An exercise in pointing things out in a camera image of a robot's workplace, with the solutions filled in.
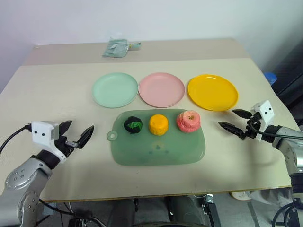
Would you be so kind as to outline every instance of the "plate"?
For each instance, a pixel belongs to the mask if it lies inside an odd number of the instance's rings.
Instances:
[[[166,72],[156,72],[146,76],[139,87],[141,98],[154,107],[169,107],[182,99],[185,93],[183,82]]]
[[[138,94],[138,83],[122,72],[112,72],[100,77],[93,85],[96,103],[107,108],[118,108],[131,103]]]
[[[238,101],[238,92],[227,79],[211,74],[202,74],[191,79],[188,94],[199,107],[206,110],[224,111]]]

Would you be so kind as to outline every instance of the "blue object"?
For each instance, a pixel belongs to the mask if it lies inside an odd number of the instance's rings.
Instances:
[[[276,82],[276,75],[272,72],[264,72],[263,73],[270,85],[272,86]]]

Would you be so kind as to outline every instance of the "pink plate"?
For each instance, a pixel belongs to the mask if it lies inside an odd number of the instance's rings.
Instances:
[[[139,86],[141,98],[154,107],[169,107],[182,99],[185,93],[183,82],[166,72],[146,76]]]

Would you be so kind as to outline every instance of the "table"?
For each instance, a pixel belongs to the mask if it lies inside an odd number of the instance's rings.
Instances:
[[[93,83],[102,75],[120,71],[138,82],[144,76],[169,72],[185,85],[203,73],[217,74],[239,92],[235,109],[249,110],[270,100],[273,124],[298,129],[288,109],[270,84],[232,39],[142,42],[140,51],[121,59],[102,58],[106,44],[37,46],[0,95],[0,143],[31,121],[73,120],[67,136],[77,140],[83,130],[95,125],[84,149],[75,150],[57,166],[41,194],[47,201],[90,201],[125,197],[201,194],[270,189],[290,186],[282,153],[266,142],[241,141],[226,132],[218,121],[245,129],[246,121],[229,111],[212,112],[191,102],[187,94],[171,108],[198,111],[206,141],[202,160],[188,165],[129,167],[117,164],[106,135],[116,117],[128,110],[153,109],[139,96],[127,106],[108,109],[91,97]],[[31,134],[23,132],[0,156],[0,192],[4,180],[39,148]]]

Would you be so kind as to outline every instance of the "yellow round toy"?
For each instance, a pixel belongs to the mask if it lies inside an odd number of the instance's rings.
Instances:
[[[163,136],[169,129],[169,121],[165,116],[156,114],[150,118],[148,128],[152,134]]]

